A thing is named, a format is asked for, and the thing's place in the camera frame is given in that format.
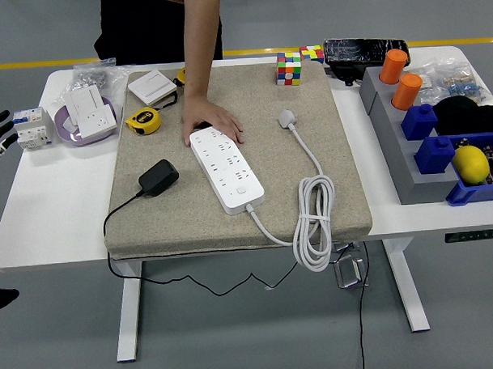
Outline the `person's left hand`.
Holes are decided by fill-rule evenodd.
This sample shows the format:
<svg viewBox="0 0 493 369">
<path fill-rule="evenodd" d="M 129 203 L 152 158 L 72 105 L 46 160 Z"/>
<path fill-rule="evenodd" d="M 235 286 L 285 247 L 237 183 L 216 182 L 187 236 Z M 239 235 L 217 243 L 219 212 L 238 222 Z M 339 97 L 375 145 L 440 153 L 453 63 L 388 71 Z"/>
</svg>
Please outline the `person's left hand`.
<svg viewBox="0 0 493 369">
<path fill-rule="evenodd" d="M 201 124 L 208 123 L 228 136 L 233 142 L 244 143 L 242 133 L 243 125 L 238 119 L 226 109 L 210 102 L 202 96 L 186 96 L 183 112 L 183 132 L 182 136 L 185 145 L 189 146 L 190 135 Z"/>
</svg>

